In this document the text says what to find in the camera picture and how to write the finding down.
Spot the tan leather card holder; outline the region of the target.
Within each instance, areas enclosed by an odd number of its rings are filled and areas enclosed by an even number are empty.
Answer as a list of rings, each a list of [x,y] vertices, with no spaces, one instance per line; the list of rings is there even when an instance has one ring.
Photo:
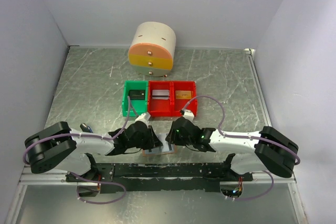
[[[168,143],[165,139],[167,137],[167,133],[160,133],[157,135],[159,141],[162,143],[162,146],[155,147],[150,150],[143,150],[142,156],[157,156],[157,155],[165,155],[165,154],[174,154],[176,152],[176,146],[174,144]]]

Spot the silver VIP card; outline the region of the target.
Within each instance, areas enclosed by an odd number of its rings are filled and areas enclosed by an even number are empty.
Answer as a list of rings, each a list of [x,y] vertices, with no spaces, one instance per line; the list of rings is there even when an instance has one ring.
[[[153,100],[168,100],[170,98],[170,91],[164,89],[152,90],[151,98]]]

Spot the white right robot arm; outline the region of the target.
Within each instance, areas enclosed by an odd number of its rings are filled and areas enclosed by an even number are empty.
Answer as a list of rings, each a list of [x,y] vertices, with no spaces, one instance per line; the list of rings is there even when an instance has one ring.
[[[232,154],[230,163],[223,167],[223,176],[230,181],[262,170],[290,178],[293,168],[300,164],[298,145],[271,126],[259,132],[221,132],[212,127],[201,129],[181,117],[173,121],[165,140],[178,146],[191,145],[200,152]]]

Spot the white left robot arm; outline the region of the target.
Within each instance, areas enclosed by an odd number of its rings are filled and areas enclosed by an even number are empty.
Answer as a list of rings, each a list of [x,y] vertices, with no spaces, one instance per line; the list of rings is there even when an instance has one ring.
[[[30,136],[24,144],[23,162],[32,173],[59,169],[74,172],[87,182],[98,175],[94,154],[116,156],[130,148],[152,150],[163,145],[152,126],[142,121],[101,135],[73,130],[61,121]]]

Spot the gold credit card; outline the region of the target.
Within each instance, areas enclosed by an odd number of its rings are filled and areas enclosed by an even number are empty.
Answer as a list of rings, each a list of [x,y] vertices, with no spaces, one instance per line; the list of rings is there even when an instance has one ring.
[[[193,91],[191,90],[176,90],[175,98],[177,100],[190,100],[193,97]]]

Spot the black credit card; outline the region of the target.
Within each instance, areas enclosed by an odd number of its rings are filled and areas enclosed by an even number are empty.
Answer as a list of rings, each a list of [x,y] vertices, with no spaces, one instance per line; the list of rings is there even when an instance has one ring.
[[[130,100],[145,100],[145,90],[130,90],[128,96]]]

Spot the right red plastic bin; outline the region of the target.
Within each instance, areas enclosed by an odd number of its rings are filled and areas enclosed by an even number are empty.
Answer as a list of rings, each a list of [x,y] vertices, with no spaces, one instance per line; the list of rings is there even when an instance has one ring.
[[[189,100],[177,100],[175,98],[176,90],[191,90],[193,91],[192,98],[194,98],[196,97],[196,83],[194,81],[172,81],[172,116],[181,116],[180,111]]]

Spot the red plastic bin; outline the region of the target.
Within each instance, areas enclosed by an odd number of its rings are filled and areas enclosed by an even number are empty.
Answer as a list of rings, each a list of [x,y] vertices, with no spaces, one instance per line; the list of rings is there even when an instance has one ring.
[[[170,91],[168,100],[153,100],[152,90],[164,89]],[[152,117],[168,117],[172,115],[172,85],[169,81],[149,81],[148,85],[148,112]]]
[[[175,98],[176,90],[191,90],[193,91],[192,98],[194,98],[196,97],[196,83],[194,81],[172,81],[172,116],[181,116],[180,111],[189,100],[177,100]]]

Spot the green plastic bin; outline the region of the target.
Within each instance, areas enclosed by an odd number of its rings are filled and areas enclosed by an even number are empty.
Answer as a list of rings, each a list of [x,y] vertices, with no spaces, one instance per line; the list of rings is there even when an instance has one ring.
[[[148,109],[148,81],[125,81],[122,97],[122,114],[127,116],[128,112],[128,93],[130,90],[145,90],[145,100],[130,100],[131,105],[138,115],[145,113]]]

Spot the middle red plastic bin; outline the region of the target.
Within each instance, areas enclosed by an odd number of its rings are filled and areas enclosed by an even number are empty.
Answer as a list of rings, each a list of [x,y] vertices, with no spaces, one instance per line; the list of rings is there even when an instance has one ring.
[[[170,91],[168,100],[153,100],[152,90],[164,89]],[[148,85],[148,112],[152,117],[168,117],[172,115],[172,85],[169,81],[149,81]]]

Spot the blue black lighter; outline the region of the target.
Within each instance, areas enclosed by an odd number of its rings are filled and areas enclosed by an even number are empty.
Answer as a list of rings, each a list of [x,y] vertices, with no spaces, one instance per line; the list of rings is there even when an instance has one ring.
[[[81,123],[80,124],[80,129],[83,131],[83,132],[86,132],[86,133],[93,133],[93,130],[90,126],[88,126],[87,124],[85,123]]]

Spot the round cream drawer cabinet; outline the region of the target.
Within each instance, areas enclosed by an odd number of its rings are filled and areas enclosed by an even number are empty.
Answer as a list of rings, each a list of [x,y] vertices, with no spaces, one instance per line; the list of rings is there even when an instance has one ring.
[[[176,34],[166,24],[144,22],[140,24],[128,50],[133,69],[142,75],[166,77],[173,69]]]

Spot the aluminium frame rail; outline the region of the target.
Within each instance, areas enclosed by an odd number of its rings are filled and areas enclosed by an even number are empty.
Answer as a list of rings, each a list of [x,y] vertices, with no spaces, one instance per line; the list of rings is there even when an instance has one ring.
[[[23,172],[20,176],[19,179],[19,184],[22,185],[70,185],[70,182],[66,181],[66,176],[70,175],[65,171],[58,170],[58,169],[52,169],[51,171],[48,171],[46,173],[41,173],[41,174],[33,174],[30,171],[30,168],[28,166],[25,166],[23,169]],[[97,178],[92,178],[91,180],[96,180],[96,181],[107,181],[107,179],[110,179],[113,182],[117,182],[117,178],[115,178],[116,172],[115,171],[109,171],[107,172],[107,175],[99,175]],[[269,175],[267,175],[265,172],[252,172],[249,173],[248,175],[241,175],[243,178],[243,185],[245,184],[265,184],[265,183],[270,183],[271,178]],[[295,175],[292,175],[290,178],[281,178],[276,175],[272,175],[274,179],[274,183],[279,183],[279,184],[292,184],[296,183],[297,180],[295,178]],[[177,179],[180,180],[191,180],[193,178],[201,179],[202,177],[125,177],[121,176],[122,179],[139,179],[139,180],[145,180],[145,181],[159,181],[159,179],[163,179],[163,181],[175,181]],[[237,185],[238,184],[238,178],[233,179],[233,180],[225,180],[225,179],[216,179],[216,178],[203,178],[206,180],[209,180],[211,182],[219,182],[221,185]]]

